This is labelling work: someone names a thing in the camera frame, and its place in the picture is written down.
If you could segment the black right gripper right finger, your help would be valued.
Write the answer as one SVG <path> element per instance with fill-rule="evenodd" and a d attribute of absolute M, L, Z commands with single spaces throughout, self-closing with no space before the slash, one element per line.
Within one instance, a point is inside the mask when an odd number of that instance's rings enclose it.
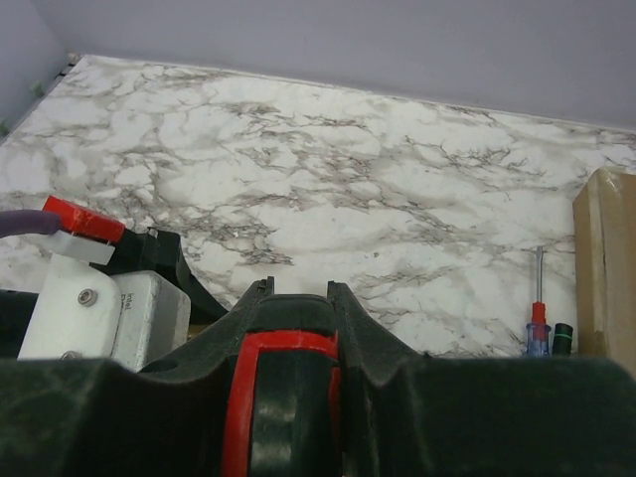
<path fill-rule="evenodd" d="M 635 382 L 597 358 L 433 358 L 330 282 L 348 476 L 631 476 Z"/>

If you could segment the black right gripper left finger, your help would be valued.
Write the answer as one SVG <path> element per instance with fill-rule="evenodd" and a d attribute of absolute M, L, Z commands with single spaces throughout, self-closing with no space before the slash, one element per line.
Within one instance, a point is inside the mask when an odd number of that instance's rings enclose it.
<path fill-rule="evenodd" d="M 254 282 L 223 318 L 139 372 L 110 359 L 2 361 L 2 475 L 218 473 L 239 348 L 272 291 L 272 278 Z"/>

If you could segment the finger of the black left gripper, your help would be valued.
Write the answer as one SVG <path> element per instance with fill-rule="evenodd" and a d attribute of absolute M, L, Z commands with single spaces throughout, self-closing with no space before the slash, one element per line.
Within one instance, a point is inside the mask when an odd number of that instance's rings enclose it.
<path fill-rule="evenodd" d="M 108 274 L 153 271 L 183 291 L 191 301 L 191 323 L 215 323 L 228 310 L 202 285 L 188 265 L 181 236 L 149 229 L 126 230 L 108 263 Z"/>

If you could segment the red black utility knife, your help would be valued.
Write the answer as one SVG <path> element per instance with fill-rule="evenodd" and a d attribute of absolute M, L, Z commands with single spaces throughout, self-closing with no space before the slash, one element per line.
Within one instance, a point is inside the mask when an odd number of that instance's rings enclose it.
<path fill-rule="evenodd" d="M 260 301 L 238 351 L 224 429 L 224 476 L 338 476 L 339 335 L 314 295 Z"/>

